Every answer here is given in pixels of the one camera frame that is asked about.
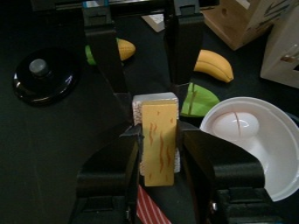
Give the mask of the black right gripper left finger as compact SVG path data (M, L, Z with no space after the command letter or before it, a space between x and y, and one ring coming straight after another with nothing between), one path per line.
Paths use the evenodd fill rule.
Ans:
M77 175L69 224L134 224L141 125L88 159Z

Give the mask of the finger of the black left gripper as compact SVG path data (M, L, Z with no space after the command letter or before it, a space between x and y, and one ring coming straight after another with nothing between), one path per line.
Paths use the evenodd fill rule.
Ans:
M204 16L198 0L169 0L164 10L164 25L170 90L181 108L201 49Z
M132 121L130 94L117 50L117 35L110 17L108 0L98 0L94 7L82 8L84 32L97 69L105 76L125 119Z

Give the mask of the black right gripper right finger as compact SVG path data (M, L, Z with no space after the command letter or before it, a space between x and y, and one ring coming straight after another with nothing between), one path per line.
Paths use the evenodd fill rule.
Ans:
M186 122L176 131L196 224L285 224L256 157Z

